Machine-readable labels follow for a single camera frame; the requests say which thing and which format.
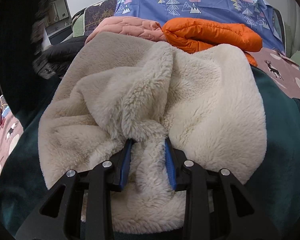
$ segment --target blue bedsheet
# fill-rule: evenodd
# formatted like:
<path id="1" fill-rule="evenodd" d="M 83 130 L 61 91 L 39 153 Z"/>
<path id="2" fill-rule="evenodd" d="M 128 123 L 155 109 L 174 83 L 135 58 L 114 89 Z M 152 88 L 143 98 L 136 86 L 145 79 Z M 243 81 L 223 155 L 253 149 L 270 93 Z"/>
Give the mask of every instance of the blue bedsheet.
<path id="1" fill-rule="evenodd" d="M 263 46 L 284 52 L 273 26 L 274 10 L 265 0 L 117 0 L 114 16 L 135 16 L 164 25 L 175 17 L 243 23 L 258 33 Z"/>

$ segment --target white fleece blanket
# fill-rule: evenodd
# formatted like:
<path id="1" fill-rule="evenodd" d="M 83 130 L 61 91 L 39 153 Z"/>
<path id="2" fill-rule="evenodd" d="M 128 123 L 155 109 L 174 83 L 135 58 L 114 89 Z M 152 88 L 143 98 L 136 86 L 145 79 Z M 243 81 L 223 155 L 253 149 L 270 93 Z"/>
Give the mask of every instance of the white fleece blanket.
<path id="1" fill-rule="evenodd" d="M 100 33 L 74 59 L 40 120 L 46 185 L 69 169 L 92 169 L 133 138 L 128 184 L 111 198 L 114 230 L 180 228 L 185 193 L 169 185 L 167 135 L 204 168 L 228 168 L 242 183 L 250 178 L 266 152 L 266 120 L 245 55 L 227 44 L 188 54 L 166 42 Z"/>

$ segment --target pink quilted fabric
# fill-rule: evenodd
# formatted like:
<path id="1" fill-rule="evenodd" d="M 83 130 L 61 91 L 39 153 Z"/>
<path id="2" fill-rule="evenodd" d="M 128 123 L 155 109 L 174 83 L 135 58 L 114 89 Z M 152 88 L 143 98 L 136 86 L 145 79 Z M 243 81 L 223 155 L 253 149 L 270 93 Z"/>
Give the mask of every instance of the pink quilted fabric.
<path id="1" fill-rule="evenodd" d="M 158 22 L 131 16 L 112 16 L 104 19 L 88 36 L 85 44 L 100 32 L 120 33 L 150 41 L 167 41 Z"/>

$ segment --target pink patterned fabric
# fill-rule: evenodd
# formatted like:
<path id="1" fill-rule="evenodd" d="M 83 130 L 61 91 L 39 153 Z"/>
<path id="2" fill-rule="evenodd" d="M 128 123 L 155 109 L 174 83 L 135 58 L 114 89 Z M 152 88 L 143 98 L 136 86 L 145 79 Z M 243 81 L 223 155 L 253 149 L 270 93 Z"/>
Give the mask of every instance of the pink patterned fabric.
<path id="1" fill-rule="evenodd" d="M 290 58 L 272 49 L 250 52 L 263 70 L 290 98 L 300 98 L 300 67 Z"/>
<path id="2" fill-rule="evenodd" d="M 88 36 L 85 44 L 100 32 L 120 33 L 150 41 L 167 41 L 158 22 L 131 16 L 112 16 L 104 19 Z"/>

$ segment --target orange puffer jacket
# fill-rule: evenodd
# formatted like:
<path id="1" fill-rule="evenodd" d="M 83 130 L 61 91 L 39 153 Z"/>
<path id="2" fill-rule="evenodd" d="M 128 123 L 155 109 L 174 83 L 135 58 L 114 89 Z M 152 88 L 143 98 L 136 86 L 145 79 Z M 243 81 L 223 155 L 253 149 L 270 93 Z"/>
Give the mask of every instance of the orange puffer jacket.
<path id="1" fill-rule="evenodd" d="M 246 51 L 258 52 L 262 48 L 262 38 L 244 24 L 218 23 L 197 18 L 175 18 L 167 21 L 162 31 L 168 42 L 188 53 L 209 49 L 227 43 L 245 52 L 250 64 L 257 62 Z"/>

